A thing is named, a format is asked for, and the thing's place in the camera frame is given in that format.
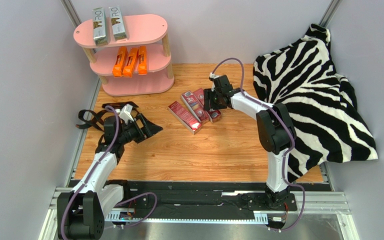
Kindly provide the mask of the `red toothpaste box back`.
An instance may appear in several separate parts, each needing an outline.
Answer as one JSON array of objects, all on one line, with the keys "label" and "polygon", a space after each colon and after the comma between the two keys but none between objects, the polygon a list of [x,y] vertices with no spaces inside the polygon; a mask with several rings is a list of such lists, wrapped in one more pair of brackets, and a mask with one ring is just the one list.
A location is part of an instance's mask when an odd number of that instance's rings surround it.
[{"label": "red toothpaste box back", "polygon": [[[198,101],[204,107],[205,105],[204,90],[202,88],[199,88],[195,90],[193,94],[197,97]],[[222,113],[219,110],[206,110],[205,112],[209,115],[209,121],[211,123],[215,123],[221,120],[222,118]]]}]

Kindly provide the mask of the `red toothpaste box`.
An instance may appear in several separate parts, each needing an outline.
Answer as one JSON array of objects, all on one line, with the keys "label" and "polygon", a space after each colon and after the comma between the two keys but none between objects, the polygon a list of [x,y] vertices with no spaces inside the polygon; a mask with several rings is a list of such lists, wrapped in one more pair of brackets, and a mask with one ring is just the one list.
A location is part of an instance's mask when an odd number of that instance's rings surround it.
[{"label": "red toothpaste box", "polygon": [[171,103],[168,110],[193,135],[201,130],[202,124],[178,101]]},{"label": "red toothpaste box", "polygon": [[210,121],[209,114],[204,110],[198,97],[191,91],[181,94],[181,99],[190,113],[202,124]]},{"label": "red toothpaste box", "polygon": [[[204,107],[205,105],[204,90],[202,88],[199,88],[195,90],[193,94],[197,97],[198,101]],[[205,112],[209,115],[209,121],[211,123],[215,123],[221,120],[222,118],[222,113],[219,110],[206,110]]]}]

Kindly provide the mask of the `red toothpaste box front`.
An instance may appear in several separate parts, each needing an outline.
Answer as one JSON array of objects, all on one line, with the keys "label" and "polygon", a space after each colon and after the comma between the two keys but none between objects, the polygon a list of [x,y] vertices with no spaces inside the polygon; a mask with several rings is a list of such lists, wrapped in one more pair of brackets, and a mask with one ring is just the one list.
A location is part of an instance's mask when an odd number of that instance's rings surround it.
[{"label": "red toothpaste box front", "polygon": [[178,101],[171,103],[168,110],[193,135],[201,130],[202,124]]}]

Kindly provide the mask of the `orange toothpaste box diagonal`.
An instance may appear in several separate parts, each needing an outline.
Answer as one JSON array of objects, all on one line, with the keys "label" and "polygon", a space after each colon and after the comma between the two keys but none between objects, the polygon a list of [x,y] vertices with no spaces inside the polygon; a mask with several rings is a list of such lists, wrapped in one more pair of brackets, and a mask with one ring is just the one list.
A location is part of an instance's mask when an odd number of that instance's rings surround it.
[{"label": "orange toothpaste box diagonal", "polygon": [[139,54],[139,48],[138,47],[132,47],[129,52],[127,59],[125,61],[125,65],[122,70],[122,76],[123,77],[132,77],[136,63],[138,60],[138,54]]}]

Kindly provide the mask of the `orange toothpaste box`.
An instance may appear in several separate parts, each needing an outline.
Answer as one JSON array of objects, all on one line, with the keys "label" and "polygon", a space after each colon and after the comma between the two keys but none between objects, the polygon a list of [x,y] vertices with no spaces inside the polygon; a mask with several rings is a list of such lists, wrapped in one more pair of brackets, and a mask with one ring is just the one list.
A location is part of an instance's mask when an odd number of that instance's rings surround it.
[{"label": "orange toothpaste box", "polygon": [[112,68],[112,74],[114,77],[122,77],[123,76],[123,68],[128,55],[128,50],[126,46],[121,46],[118,48],[116,54],[116,61]]},{"label": "orange toothpaste box", "polygon": [[137,71],[139,75],[146,75],[148,73],[147,48],[144,45],[138,48]]}]

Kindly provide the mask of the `teal silver toothpaste box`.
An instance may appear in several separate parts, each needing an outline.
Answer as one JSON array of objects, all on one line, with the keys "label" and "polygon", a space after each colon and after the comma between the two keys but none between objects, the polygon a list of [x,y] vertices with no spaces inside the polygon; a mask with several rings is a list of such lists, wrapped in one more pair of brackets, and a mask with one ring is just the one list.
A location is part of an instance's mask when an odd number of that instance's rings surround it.
[{"label": "teal silver toothpaste box", "polygon": [[109,34],[107,26],[107,18],[103,7],[94,8],[92,10],[93,24],[93,41],[97,47],[107,45],[109,43]]}]

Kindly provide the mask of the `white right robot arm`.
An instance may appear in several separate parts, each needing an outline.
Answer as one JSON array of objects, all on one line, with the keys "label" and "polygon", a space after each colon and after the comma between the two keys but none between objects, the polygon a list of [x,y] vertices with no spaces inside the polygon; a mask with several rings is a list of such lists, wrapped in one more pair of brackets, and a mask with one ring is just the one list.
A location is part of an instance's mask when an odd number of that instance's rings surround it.
[{"label": "white right robot arm", "polygon": [[219,87],[207,88],[203,95],[205,110],[231,108],[256,121],[259,141],[268,159],[265,203],[270,209],[284,206],[290,194],[287,157],[294,146],[294,127],[286,107],[263,102],[240,88],[227,91]]}]

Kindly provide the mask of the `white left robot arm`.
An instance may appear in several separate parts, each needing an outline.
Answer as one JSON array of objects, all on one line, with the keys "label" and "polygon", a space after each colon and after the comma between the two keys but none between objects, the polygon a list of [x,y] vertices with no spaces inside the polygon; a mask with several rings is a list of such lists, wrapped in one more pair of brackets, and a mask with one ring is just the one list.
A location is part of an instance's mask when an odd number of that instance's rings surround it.
[{"label": "white left robot arm", "polygon": [[163,128],[142,114],[124,120],[109,116],[103,121],[93,162],[79,183],[57,198],[58,238],[61,240],[98,240],[104,232],[105,217],[125,198],[126,188],[107,184],[109,174],[120,162],[125,145],[141,143]]}]

